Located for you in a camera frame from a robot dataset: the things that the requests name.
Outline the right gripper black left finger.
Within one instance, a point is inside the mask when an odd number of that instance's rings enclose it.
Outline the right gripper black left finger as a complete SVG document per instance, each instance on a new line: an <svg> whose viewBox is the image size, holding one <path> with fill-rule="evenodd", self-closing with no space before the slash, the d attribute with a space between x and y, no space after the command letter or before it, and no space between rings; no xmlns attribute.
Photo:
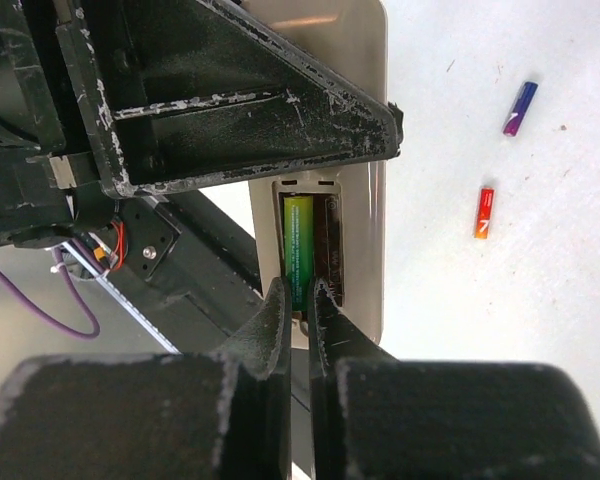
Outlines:
<svg viewBox="0 0 600 480"><path fill-rule="evenodd" d="M54 355L0 389L0 479L286 479L291 295L208 353Z"/></svg>

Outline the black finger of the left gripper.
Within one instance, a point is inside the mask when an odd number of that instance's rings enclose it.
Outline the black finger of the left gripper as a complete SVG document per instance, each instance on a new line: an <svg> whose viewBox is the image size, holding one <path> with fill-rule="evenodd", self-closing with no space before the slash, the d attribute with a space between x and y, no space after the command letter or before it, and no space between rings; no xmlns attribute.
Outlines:
<svg viewBox="0 0 600 480"><path fill-rule="evenodd" d="M400 111L231 1L71 1L56 30L103 191L388 160Z"/></svg>

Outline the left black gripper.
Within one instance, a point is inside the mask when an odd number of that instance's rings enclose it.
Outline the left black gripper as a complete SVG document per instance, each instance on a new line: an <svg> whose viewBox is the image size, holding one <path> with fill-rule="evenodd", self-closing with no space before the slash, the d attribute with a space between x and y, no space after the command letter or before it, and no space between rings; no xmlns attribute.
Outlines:
<svg viewBox="0 0 600 480"><path fill-rule="evenodd" d="M115 216L70 77L71 5L0 1L0 247L54 246Z"/></svg>

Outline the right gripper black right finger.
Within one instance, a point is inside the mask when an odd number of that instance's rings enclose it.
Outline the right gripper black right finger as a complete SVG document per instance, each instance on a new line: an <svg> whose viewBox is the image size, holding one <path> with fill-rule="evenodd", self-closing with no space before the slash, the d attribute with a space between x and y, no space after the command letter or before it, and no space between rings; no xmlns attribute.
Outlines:
<svg viewBox="0 0 600 480"><path fill-rule="evenodd" d="M318 479L600 479L579 388L538 363L399 360L337 306L308 298Z"/></svg>

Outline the green battery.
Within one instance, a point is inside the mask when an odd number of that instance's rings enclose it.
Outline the green battery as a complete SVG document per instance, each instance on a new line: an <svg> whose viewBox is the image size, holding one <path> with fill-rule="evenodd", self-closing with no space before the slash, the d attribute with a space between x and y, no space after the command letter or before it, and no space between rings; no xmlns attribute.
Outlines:
<svg viewBox="0 0 600 480"><path fill-rule="evenodd" d="M292 310L307 310L309 284L314 276L314 206L310 195L283 198L283 258L291 291Z"/></svg>

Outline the white remote control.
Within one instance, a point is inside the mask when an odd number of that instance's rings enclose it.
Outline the white remote control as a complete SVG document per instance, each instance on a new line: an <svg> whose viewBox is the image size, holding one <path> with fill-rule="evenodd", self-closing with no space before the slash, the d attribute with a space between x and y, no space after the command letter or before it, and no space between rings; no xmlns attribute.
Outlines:
<svg viewBox="0 0 600 480"><path fill-rule="evenodd" d="M246 10L376 100L387 100L387 16L379 1L248 1ZM282 275L283 196L313 197L332 246L338 305L372 341L383 331L386 164L358 163L249 184L262 287Z"/></svg>

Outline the red battery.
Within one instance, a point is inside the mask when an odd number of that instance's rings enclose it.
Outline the red battery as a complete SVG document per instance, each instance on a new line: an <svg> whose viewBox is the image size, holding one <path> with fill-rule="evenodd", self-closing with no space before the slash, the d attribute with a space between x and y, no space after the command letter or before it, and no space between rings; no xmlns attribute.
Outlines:
<svg viewBox="0 0 600 480"><path fill-rule="evenodd" d="M486 240L488 238L494 198L495 190L493 188L481 189L474 228L476 239Z"/></svg>

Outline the blue battery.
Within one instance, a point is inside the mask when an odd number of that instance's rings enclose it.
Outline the blue battery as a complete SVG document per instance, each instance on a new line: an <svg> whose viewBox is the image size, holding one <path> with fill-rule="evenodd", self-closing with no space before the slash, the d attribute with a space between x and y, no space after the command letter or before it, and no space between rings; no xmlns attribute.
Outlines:
<svg viewBox="0 0 600 480"><path fill-rule="evenodd" d="M538 84L533 81L526 81L521 85L502 128L505 136L515 137L518 134L537 90Z"/></svg>

